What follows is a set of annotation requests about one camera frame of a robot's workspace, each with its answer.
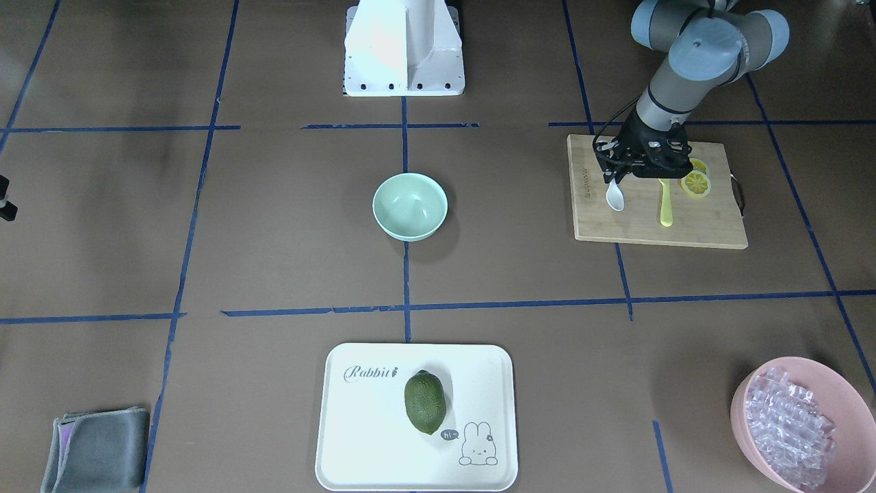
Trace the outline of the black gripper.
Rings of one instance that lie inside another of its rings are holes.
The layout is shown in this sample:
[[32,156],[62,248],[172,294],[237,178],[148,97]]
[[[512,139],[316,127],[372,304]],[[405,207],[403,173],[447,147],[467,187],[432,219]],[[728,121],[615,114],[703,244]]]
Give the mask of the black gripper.
[[669,138],[671,130],[671,126],[664,129],[651,128],[650,125],[642,121],[638,110],[635,108],[631,110],[626,116],[619,134],[617,134],[616,160],[602,160],[605,184],[611,184],[611,182],[619,184],[622,177],[633,173],[633,169],[637,166],[636,151],[642,140]]

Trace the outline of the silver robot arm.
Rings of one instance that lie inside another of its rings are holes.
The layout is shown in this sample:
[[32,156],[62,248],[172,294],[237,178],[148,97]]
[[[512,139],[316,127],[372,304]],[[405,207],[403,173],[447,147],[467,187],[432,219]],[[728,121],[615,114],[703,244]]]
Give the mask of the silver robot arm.
[[643,1],[633,40],[666,54],[609,142],[593,150],[608,184],[626,175],[679,179],[693,170],[685,122],[713,88],[726,86],[783,54],[790,40],[775,10],[731,12],[731,1]]

